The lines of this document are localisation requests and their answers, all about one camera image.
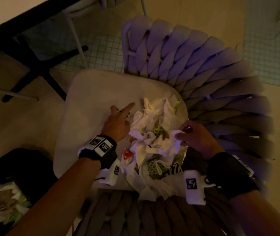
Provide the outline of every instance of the beige floor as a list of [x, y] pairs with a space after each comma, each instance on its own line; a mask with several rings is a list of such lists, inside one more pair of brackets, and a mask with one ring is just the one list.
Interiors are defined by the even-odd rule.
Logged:
[[[206, 31], [224, 40], [227, 46], [235, 47], [243, 41], [244, 0], [147, 0], [146, 3], [153, 19], [163, 18], [173, 24]], [[119, 35], [123, 23], [137, 13], [141, 13], [140, 1], [128, 0], [115, 9], [93, 11], [78, 18], [75, 25], [82, 31]], [[27, 70], [10, 57], [0, 54], [0, 88], [9, 89]], [[52, 70], [51, 74], [67, 90], [73, 73]], [[13, 98], [9, 103], [2, 103], [0, 95], [0, 157], [20, 146], [41, 148], [53, 156], [64, 102], [41, 77], [21, 93], [38, 96], [40, 101]], [[280, 212], [280, 87], [265, 84], [264, 94], [273, 107], [275, 133], [271, 139], [276, 146], [268, 199]]]

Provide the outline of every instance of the person's left arm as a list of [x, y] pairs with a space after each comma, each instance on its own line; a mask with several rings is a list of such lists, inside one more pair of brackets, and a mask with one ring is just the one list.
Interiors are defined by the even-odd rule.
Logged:
[[[105, 122], [101, 134], [111, 137], [116, 142], [123, 139], [130, 131], [130, 123], [125, 121], [125, 117], [134, 105], [129, 104], [121, 113], [118, 113], [118, 108], [112, 106], [112, 114]], [[79, 158], [7, 236], [66, 235], [100, 169], [99, 160]]]

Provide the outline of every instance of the hand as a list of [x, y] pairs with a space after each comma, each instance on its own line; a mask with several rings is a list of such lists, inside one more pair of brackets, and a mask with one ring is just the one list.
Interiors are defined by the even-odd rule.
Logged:
[[130, 103], [125, 107], [122, 112], [118, 112], [119, 109], [116, 106], [111, 106], [110, 111], [112, 114], [108, 117], [104, 123], [101, 134], [111, 137], [115, 142], [119, 142], [130, 131], [130, 122], [126, 120], [127, 114], [134, 107], [135, 103]]
[[206, 160], [209, 160], [217, 153], [224, 152], [211, 133], [200, 123], [187, 121], [179, 127], [179, 130], [185, 132], [175, 135], [176, 139], [182, 141], [182, 146], [194, 148]]

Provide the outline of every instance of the forearm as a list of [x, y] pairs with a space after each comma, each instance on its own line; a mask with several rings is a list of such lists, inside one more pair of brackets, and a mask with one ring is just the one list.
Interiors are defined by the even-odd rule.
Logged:
[[280, 214], [258, 190], [237, 195], [230, 203], [246, 235], [280, 236]]
[[66, 235], [100, 168], [99, 161], [78, 159], [7, 235]]

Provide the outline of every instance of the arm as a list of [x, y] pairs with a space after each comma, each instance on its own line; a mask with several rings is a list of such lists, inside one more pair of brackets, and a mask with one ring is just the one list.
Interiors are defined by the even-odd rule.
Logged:
[[[193, 121], [185, 122], [175, 137], [182, 140], [182, 145], [193, 147], [206, 160], [220, 152], [223, 148], [201, 124]], [[247, 235], [280, 236], [280, 214], [260, 195], [258, 190], [239, 194], [230, 199], [231, 206]]]
[[[125, 117], [134, 105], [129, 104], [121, 113], [118, 113], [118, 108], [112, 106], [112, 114], [104, 123], [101, 134], [111, 137], [116, 142], [122, 140], [130, 131], [130, 123], [125, 121]], [[99, 160], [78, 159], [7, 236], [66, 235], [100, 169]]]

